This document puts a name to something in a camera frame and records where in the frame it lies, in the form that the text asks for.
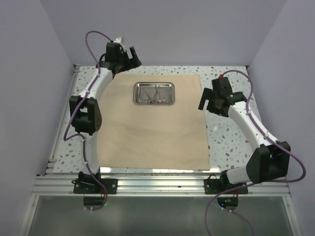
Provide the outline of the steel tweezers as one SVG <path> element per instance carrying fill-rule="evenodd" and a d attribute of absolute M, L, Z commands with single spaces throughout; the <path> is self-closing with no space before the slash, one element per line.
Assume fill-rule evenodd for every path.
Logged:
<path fill-rule="evenodd" d="M 142 87 L 138 88 L 138 98 L 137 98 L 138 103 L 142 103 Z"/>

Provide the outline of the steel instrument tray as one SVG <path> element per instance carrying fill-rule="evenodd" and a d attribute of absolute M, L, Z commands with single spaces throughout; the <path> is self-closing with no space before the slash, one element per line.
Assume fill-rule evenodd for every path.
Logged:
<path fill-rule="evenodd" d="M 145 89 L 149 96 L 153 99 L 153 96 L 156 92 L 155 85 L 159 86 L 159 92 L 161 95 L 162 103 L 160 104 L 148 104 L 147 96 L 142 90 L 142 103 L 138 103 L 138 88 L 142 87 Z M 138 82 L 134 85 L 133 88 L 133 102 L 136 105 L 150 105 L 150 106 L 170 106 L 175 102 L 175 86 L 171 82 Z"/>

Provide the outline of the steel forceps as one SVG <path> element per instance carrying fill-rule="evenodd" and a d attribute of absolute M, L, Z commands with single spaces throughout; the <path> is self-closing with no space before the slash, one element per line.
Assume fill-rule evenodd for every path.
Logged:
<path fill-rule="evenodd" d="M 147 103 L 148 104 L 153 104 L 153 100 L 152 100 L 152 98 L 149 96 L 149 94 L 146 92 L 146 90 L 143 88 L 142 89 L 143 90 L 143 92 L 146 94 L 146 96 L 147 96 Z"/>

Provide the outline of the beige cloth wrap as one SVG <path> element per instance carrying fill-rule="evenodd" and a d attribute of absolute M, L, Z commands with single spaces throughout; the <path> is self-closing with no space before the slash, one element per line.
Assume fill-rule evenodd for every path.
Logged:
<path fill-rule="evenodd" d="M 171 82 L 172 105 L 137 105 L 138 82 Z M 99 165 L 111 168 L 209 170 L 205 113 L 199 110 L 197 75 L 118 74 L 99 102 L 102 125 L 96 135 Z"/>

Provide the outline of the steel surgical scissors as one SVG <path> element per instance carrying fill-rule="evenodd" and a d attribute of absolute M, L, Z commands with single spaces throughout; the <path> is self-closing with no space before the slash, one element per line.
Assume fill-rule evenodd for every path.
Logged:
<path fill-rule="evenodd" d="M 160 104 L 162 103 L 162 100 L 161 100 L 161 95 L 160 95 L 160 92 L 159 92 L 159 86 L 158 85 L 155 85 L 155 94 L 153 96 L 153 103 L 154 104 Z"/>

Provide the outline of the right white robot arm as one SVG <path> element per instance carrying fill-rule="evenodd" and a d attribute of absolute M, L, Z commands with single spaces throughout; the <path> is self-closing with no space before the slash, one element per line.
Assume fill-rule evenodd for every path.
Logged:
<path fill-rule="evenodd" d="M 200 110 L 203 110 L 207 100 L 209 102 L 206 110 L 232 119 L 245 135 L 253 151 L 246 165 L 222 171 L 219 183 L 212 186 L 230 193 L 246 182 L 257 184 L 287 175 L 290 156 L 284 150 L 290 151 L 289 144 L 279 142 L 263 129 L 252 110 L 246 108 L 247 99 L 241 92 L 233 93 L 229 89 L 221 94 L 205 88 L 198 107 Z"/>

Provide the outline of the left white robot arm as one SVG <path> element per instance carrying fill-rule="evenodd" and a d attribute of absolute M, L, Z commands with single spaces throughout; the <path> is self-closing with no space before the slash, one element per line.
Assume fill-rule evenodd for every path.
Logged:
<path fill-rule="evenodd" d="M 92 175 L 99 172 L 100 166 L 95 151 L 95 138 L 102 125 L 99 100 L 107 85 L 121 73 L 142 65 L 134 47 L 129 48 L 131 57 L 119 43 L 109 43 L 106 52 L 96 59 L 92 80 L 79 94 L 69 100 L 70 120 L 66 131 L 72 126 L 75 134 L 63 139 L 68 141 L 74 137 L 82 139 L 83 174 Z"/>

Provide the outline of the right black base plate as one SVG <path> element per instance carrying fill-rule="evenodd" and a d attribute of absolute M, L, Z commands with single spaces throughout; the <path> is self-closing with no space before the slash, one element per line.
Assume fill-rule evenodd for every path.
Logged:
<path fill-rule="evenodd" d="M 205 194 L 218 194 L 236 187 L 245 186 L 246 183 L 231 184 L 227 180 L 221 180 L 216 175 L 210 175 L 204 182 Z"/>

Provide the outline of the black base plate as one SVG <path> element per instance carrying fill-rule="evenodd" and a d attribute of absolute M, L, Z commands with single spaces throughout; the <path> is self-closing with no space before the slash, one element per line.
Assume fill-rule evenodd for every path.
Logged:
<path fill-rule="evenodd" d="M 236 187 L 245 186 L 246 183 L 231 184 L 227 180 L 221 180 L 216 175 L 210 175 L 204 182 L 205 194 L 218 194 Z"/>
<path fill-rule="evenodd" d="M 102 178 L 100 173 L 93 175 L 80 172 L 75 180 L 71 183 L 74 185 L 73 193 L 75 194 L 104 194 L 102 186 L 106 188 L 107 194 L 116 194 L 118 180 L 116 178 Z"/>

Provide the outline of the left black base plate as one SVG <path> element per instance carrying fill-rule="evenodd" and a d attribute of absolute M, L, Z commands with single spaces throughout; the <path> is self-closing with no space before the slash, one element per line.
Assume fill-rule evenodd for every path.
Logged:
<path fill-rule="evenodd" d="M 74 185 L 73 193 L 75 194 L 104 194 L 102 186 L 106 188 L 107 194 L 116 194 L 118 180 L 116 178 L 102 178 L 100 173 L 93 175 L 80 172 L 75 180 L 71 183 Z"/>

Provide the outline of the aluminium front rail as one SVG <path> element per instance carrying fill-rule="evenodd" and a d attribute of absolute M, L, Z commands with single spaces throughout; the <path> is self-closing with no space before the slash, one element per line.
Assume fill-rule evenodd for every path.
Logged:
<path fill-rule="evenodd" d="M 127 175 L 109 173 L 102 178 L 118 180 L 115 197 L 203 197 L 202 173 L 152 173 Z M 47 175 L 37 177 L 31 194 L 34 196 L 73 196 L 74 175 Z M 247 197 L 287 197 L 289 186 L 285 183 L 261 183 L 248 188 Z"/>

